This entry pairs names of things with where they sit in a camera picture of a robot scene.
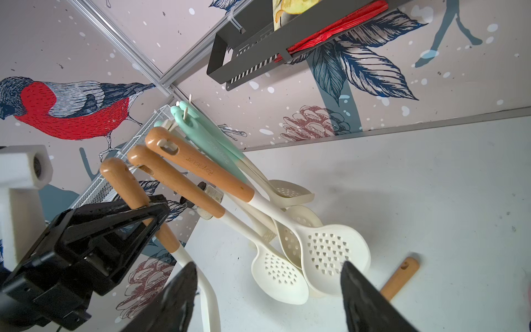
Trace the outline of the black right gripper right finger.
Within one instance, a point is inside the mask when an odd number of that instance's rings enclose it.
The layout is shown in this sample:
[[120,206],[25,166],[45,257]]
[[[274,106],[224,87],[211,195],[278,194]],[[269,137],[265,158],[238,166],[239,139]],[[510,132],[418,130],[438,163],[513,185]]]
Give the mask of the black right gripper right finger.
[[340,284],[349,332],[416,331],[349,261],[342,267]]

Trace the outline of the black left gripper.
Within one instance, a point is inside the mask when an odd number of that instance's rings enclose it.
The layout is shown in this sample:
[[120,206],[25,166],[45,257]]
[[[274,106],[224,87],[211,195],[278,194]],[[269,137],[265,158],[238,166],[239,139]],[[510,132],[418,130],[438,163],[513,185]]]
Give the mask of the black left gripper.
[[135,210],[120,200],[56,216],[15,268],[1,270],[1,330],[87,322],[92,294],[121,283],[169,216],[163,195],[149,199]]

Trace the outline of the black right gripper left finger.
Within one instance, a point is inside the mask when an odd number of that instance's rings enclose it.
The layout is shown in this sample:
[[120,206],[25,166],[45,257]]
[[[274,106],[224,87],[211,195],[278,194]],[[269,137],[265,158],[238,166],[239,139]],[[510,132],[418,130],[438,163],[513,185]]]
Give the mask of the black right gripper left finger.
[[196,264],[188,263],[123,332],[186,332],[198,290]]

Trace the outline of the cream utensil rack stand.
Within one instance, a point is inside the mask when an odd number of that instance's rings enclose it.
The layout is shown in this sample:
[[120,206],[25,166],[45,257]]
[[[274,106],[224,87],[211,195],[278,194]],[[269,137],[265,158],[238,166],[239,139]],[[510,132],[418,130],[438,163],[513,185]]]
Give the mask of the cream utensil rack stand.
[[188,100],[186,102],[177,100],[175,105],[165,105],[161,108],[162,115],[165,118],[156,120],[153,124],[153,127],[162,127],[168,130],[170,133],[176,136],[183,136],[179,129],[179,122],[176,120],[178,114],[181,114],[183,120],[188,116],[188,107],[192,106],[192,94],[189,94]]

